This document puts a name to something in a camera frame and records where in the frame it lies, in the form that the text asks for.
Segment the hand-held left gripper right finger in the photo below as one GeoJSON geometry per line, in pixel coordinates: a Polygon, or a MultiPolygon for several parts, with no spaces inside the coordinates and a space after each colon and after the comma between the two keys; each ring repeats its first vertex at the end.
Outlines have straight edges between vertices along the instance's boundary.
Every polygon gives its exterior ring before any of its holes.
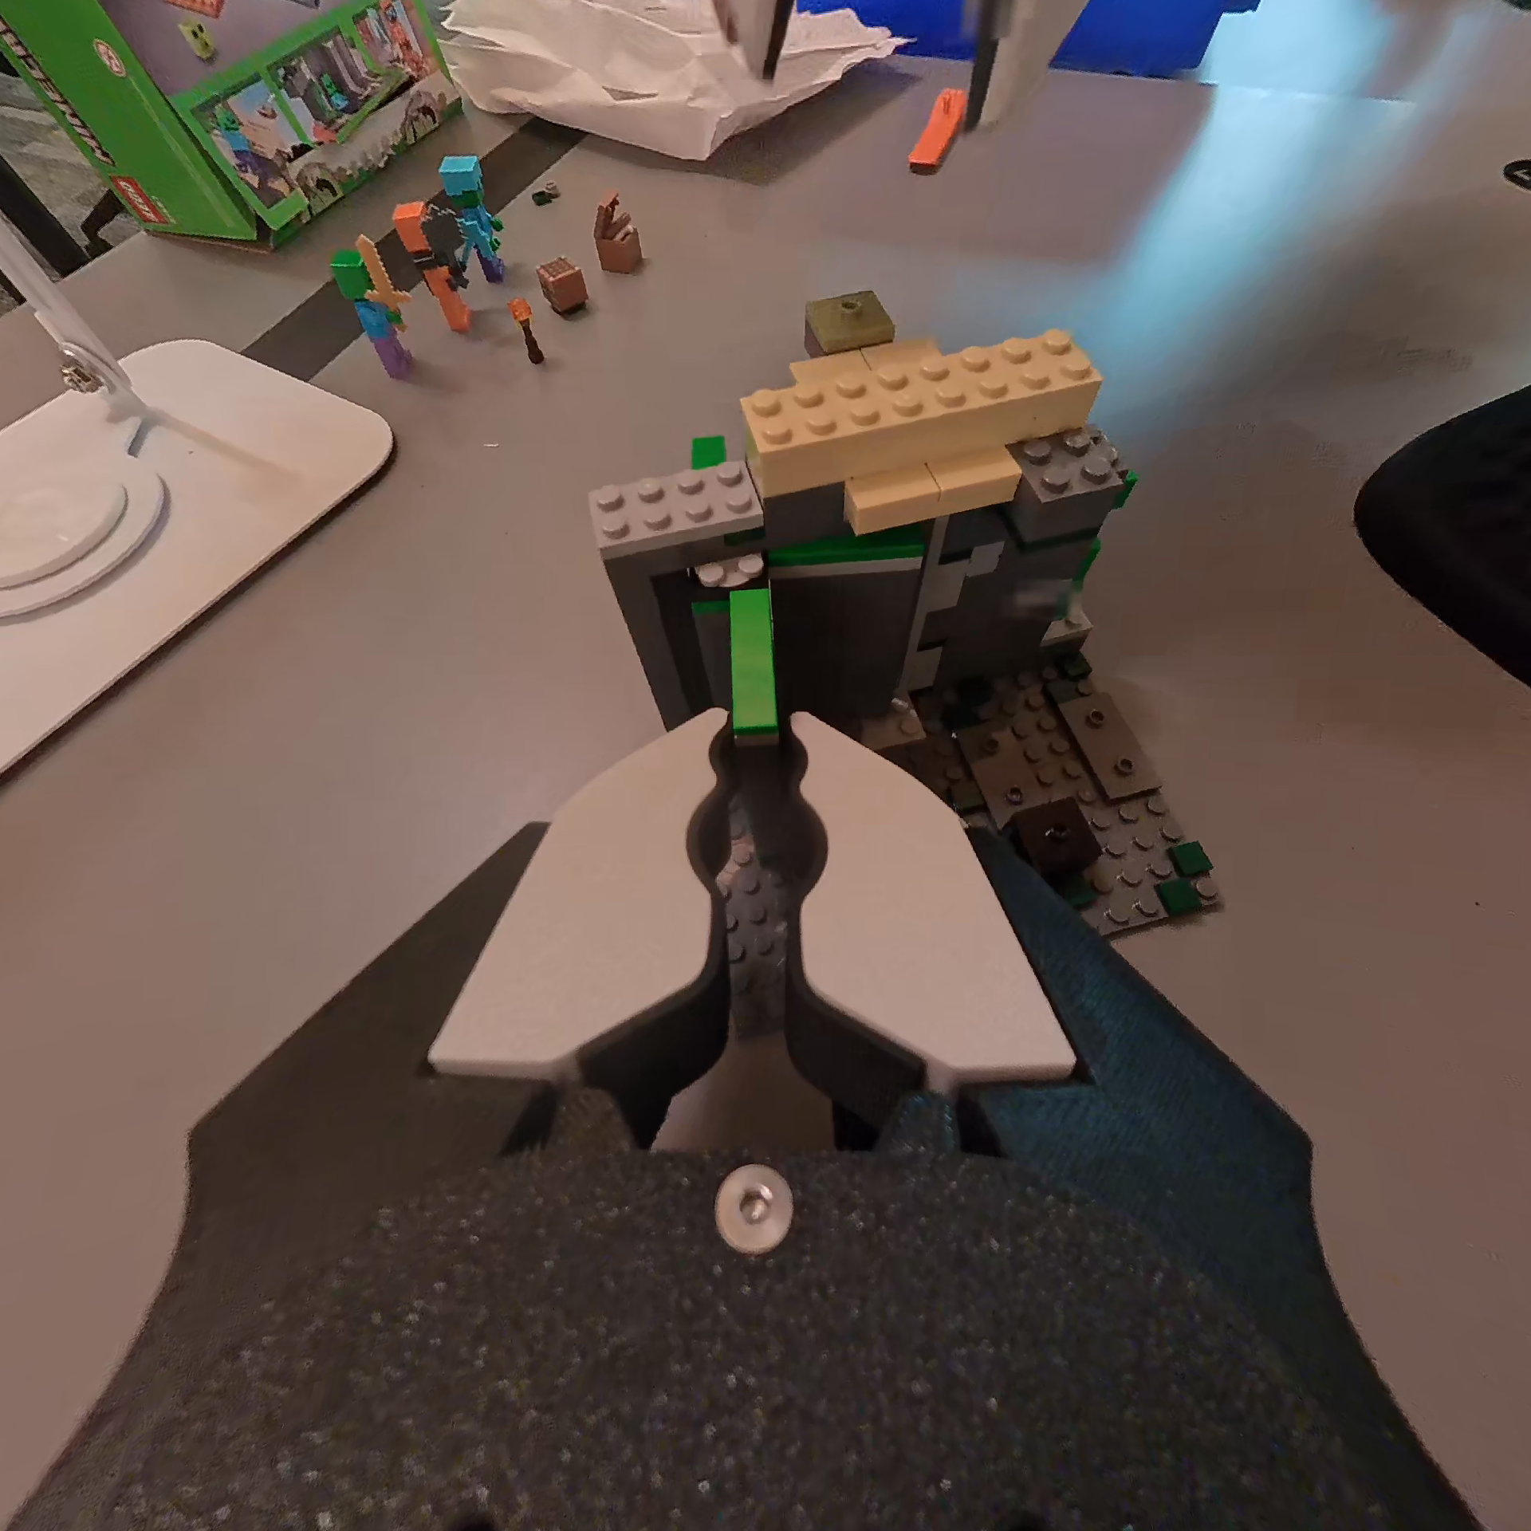
{"type": "Polygon", "coordinates": [[[1060,1084],[1078,1070],[964,822],[914,776],[811,712],[790,716],[783,1039],[865,1150],[913,1093],[1060,1084]]]}

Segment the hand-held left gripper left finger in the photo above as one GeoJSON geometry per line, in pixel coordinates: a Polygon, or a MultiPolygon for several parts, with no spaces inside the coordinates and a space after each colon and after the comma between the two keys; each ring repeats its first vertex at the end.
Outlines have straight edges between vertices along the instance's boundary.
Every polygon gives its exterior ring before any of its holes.
{"type": "Polygon", "coordinates": [[[428,1050],[435,1073],[595,1088],[652,1144],[729,1039],[730,773],[714,707],[561,805],[428,1050]]]}

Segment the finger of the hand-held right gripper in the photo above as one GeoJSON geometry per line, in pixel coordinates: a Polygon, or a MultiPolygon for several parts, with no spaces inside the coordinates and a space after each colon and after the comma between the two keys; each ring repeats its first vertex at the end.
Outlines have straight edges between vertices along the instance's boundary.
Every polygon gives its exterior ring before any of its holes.
{"type": "Polygon", "coordinates": [[[1038,87],[1086,2],[964,2],[975,44],[964,127],[991,127],[1038,87]]]}
{"type": "Polygon", "coordinates": [[[736,49],[750,75],[761,82],[772,80],[794,2],[716,0],[712,11],[723,40],[736,49]]]}

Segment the green brick tile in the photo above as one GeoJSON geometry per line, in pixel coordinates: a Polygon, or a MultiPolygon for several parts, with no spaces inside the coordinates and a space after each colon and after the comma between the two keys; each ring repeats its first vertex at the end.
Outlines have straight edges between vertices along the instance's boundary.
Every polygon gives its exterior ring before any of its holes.
{"type": "Polygon", "coordinates": [[[739,745],[778,738],[774,678],[772,594],[767,587],[741,587],[729,596],[730,712],[739,745]]]}

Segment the grey toy brick building model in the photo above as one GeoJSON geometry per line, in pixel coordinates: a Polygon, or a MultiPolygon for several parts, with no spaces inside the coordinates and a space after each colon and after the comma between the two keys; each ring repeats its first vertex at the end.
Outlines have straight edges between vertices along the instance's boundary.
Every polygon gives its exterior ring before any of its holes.
{"type": "Polygon", "coordinates": [[[732,702],[769,594],[776,716],[807,711],[1002,833],[1100,935],[1219,906],[1213,862],[1084,658],[1080,598],[1135,486],[1066,332],[940,352],[873,293],[809,304],[739,455],[595,488],[588,519],[665,727],[732,702]]]}

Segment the grey desk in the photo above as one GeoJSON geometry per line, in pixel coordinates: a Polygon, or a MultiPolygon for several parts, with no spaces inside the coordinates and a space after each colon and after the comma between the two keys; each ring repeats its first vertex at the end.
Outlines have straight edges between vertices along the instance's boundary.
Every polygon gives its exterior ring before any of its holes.
{"type": "Polygon", "coordinates": [[[1523,16],[1397,84],[1064,75],[905,171],[894,76],[685,171],[574,146],[517,255],[643,273],[590,322],[320,372],[395,461],[3,785],[3,1520],[140,1329],[191,1126],[524,822],[659,734],[585,492],[739,450],[805,299],[945,350],[1071,332],[1137,470],[1088,658],[1221,909],[1119,951],[1314,1144],[1335,1287],[1489,1527],[1527,1527],[1527,691],[1366,556],[1396,448],[1527,383],[1523,16]]]}

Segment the orange brick separator tool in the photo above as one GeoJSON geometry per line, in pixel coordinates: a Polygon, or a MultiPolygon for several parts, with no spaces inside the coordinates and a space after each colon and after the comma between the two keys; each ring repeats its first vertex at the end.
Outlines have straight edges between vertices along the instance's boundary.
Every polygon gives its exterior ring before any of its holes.
{"type": "Polygon", "coordinates": [[[933,100],[927,120],[907,155],[907,167],[913,175],[933,175],[942,167],[951,153],[951,147],[964,133],[965,113],[965,89],[940,89],[933,100]]]}

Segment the blue plastic bin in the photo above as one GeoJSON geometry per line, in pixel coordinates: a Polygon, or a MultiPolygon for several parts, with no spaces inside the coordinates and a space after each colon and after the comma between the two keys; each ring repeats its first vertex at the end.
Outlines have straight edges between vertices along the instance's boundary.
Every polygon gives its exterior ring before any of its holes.
{"type": "MultiPolygon", "coordinates": [[[[969,62],[960,2],[800,2],[827,13],[849,7],[865,25],[902,34],[905,53],[969,62]]],[[[1062,40],[1053,65],[1069,71],[1170,78],[1191,71],[1226,13],[1252,13],[1257,2],[1089,2],[1062,40]]]]}

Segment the white crumpled paper bag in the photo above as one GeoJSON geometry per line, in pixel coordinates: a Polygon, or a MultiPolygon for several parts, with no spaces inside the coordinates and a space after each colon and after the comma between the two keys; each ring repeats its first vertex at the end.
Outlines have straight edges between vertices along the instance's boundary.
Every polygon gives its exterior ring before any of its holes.
{"type": "Polygon", "coordinates": [[[730,9],[736,36],[721,25],[716,3],[462,2],[446,11],[442,51],[451,78],[479,109],[521,111],[701,162],[729,138],[905,44],[847,7],[794,11],[774,75],[763,80],[743,47],[745,13],[758,14],[767,42],[774,3],[730,9]]]}

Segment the cyan minifigure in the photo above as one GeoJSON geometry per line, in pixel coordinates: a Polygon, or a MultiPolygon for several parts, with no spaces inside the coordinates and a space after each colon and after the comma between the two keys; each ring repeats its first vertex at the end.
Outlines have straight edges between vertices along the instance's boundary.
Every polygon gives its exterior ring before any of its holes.
{"type": "Polygon", "coordinates": [[[473,155],[442,157],[437,173],[466,251],[477,257],[490,282],[504,282],[504,262],[499,257],[503,222],[484,204],[481,160],[473,155]]]}

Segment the orange minifigure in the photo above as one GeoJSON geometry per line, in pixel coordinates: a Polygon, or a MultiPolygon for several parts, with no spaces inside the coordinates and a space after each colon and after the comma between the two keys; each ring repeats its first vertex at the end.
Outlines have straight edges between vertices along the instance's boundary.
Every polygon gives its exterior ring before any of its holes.
{"type": "Polygon", "coordinates": [[[468,333],[472,315],[462,299],[466,242],[453,209],[426,200],[402,202],[395,206],[391,222],[446,326],[455,333],[468,333]]]}

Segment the green zombie minifigure with sword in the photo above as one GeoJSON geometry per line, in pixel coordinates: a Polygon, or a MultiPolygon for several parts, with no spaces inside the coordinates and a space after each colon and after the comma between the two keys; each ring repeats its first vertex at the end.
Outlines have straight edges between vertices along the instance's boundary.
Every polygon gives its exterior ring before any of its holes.
{"type": "Polygon", "coordinates": [[[391,379],[406,379],[411,353],[400,339],[404,326],[400,293],[380,260],[377,246],[359,235],[351,248],[331,257],[331,280],[338,295],[351,302],[360,332],[373,346],[377,359],[391,379]]]}

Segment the green toy brick box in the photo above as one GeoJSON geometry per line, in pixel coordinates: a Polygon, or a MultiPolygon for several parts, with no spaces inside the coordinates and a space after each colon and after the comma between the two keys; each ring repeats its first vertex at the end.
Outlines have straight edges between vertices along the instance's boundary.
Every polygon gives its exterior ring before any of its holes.
{"type": "Polygon", "coordinates": [[[462,107],[410,2],[3,2],[1,45],[173,237],[286,242],[462,107]]]}

